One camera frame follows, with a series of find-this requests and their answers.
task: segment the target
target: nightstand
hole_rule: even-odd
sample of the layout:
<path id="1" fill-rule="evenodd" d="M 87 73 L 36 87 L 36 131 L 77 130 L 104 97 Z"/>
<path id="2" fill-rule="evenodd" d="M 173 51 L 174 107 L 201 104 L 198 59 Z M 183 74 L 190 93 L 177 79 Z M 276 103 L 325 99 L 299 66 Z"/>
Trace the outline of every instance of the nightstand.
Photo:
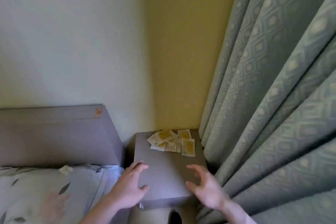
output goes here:
<path id="1" fill-rule="evenodd" d="M 186 165 L 201 165 L 206 167 L 205 157 L 197 129 L 191 129 L 191 137 L 195 139 L 196 157 L 182 156 L 177 152 L 157 151 L 150 149 L 146 141 L 155 131 L 136 133 L 134 161 L 143 160 L 149 165 L 140 176 L 139 186 L 149 185 L 150 190 L 141 201 L 144 209 L 165 208 L 180 206 L 195 197 L 187 189 L 186 181 L 195 184 L 199 180 L 195 173 L 186 168 Z"/>

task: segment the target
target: person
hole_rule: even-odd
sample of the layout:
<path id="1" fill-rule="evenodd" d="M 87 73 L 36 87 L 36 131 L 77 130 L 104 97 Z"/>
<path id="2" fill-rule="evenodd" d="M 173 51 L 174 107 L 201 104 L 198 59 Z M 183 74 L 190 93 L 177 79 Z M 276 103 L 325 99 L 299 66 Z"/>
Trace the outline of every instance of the person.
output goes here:
<path id="1" fill-rule="evenodd" d="M 119 177 L 111 191 L 79 222 L 79 224 L 108 224 L 114 215 L 124 208 L 138 204 L 149 191 L 149 186 L 138 187 L 139 177 L 148 165 L 143 161 L 132 163 Z M 195 171 L 200 178 L 197 186 L 187 181 L 186 186 L 205 206 L 223 213 L 230 224 L 256 224 L 250 216 L 223 191 L 216 178 L 203 166 L 190 165 L 188 169 Z M 177 212 L 170 216 L 170 224 L 182 224 Z"/>

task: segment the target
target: hand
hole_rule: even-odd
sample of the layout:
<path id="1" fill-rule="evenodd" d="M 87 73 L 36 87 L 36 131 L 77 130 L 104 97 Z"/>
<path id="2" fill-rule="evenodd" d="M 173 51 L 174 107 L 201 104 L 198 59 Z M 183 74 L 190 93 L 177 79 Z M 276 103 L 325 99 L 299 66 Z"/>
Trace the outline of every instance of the hand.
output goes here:
<path id="1" fill-rule="evenodd" d="M 220 210 L 227 201 L 230 201 L 230 198 L 224 193 L 216 178 L 205 167 L 190 165 L 187 168 L 194 170 L 195 176 L 201 179 L 199 186 L 192 182 L 186 182 L 186 185 L 202 204 L 209 208 Z"/>
<path id="2" fill-rule="evenodd" d="M 148 185 L 138 187 L 140 174 L 147 168 L 148 166 L 144 165 L 143 161 L 133 162 L 119 177 L 108 194 L 119 209 L 135 206 L 148 192 Z"/>

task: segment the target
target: tile floor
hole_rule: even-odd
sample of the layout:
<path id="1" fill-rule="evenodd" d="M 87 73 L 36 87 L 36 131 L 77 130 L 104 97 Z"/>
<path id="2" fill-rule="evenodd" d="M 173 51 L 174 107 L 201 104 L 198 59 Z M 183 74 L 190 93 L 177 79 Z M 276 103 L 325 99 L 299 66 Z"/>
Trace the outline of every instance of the tile floor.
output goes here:
<path id="1" fill-rule="evenodd" d="M 187 205 L 174 209 L 181 215 L 183 224 L 196 224 L 196 209 L 194 206 Z M 171 210 L 172 208 L 161 208 L 144 211 L 133 208 L 128 224 L 167 224 Z"/>

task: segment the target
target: black shoe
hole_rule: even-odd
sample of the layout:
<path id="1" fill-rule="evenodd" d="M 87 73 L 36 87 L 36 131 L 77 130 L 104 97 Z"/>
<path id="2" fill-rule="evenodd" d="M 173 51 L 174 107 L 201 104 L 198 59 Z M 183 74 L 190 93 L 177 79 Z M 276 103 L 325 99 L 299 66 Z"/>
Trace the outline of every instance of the black shoe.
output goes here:
<path id="1" fill-rule="evenodd" d="M 175 211 L 171 211 L 168 224 L 182 224 L 181 216 Z"/>

